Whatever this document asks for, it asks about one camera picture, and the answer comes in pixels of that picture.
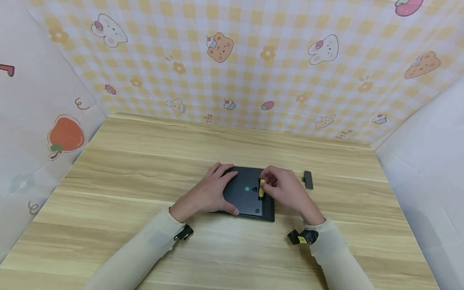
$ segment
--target black wrist strap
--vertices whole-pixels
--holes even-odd
[[[186,240],[190,235],[193,234],[193,229],[189,225],[185,225],[184,229],[174,237],[174,241],[179,239]]]
[[[317,238],[319,237],[319,233],[313,230],[304,230],[301,233],[298,233],[296,230],[293,230],[287,235],[287,237],[293,245],[312,245],[316,242]]]

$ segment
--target person's right hand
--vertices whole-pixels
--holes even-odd
[[[260,176],[266,180],[261,184],[264,192],[281,204],[298,212],[308,225],[320,225],[325,221],[316,203],[291,170],[268,166]]]

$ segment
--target wooden table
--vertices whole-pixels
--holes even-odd
[[[113,114],[0,265],[0,289],[80,289],[159,210],[215,161],[313,174],[309,194],[337,223],[377,289],[437,289],[368,147],[285,133]],[[325,289],[306,245],[286,238],[301,218],[198,214],[139,289]]]

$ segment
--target gingham wallpaper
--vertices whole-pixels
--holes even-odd
[[[464,71],[462,0],[29,2],[108,112],[371,143]]]

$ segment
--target black square board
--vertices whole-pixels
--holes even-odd
[[[238,171],[224,189],[224,199],[235,205],[240,212],[239,217],[263,219],[274,222],[274,199],[268,194],[258,197],[260,168],[239,167],[226,171]]]

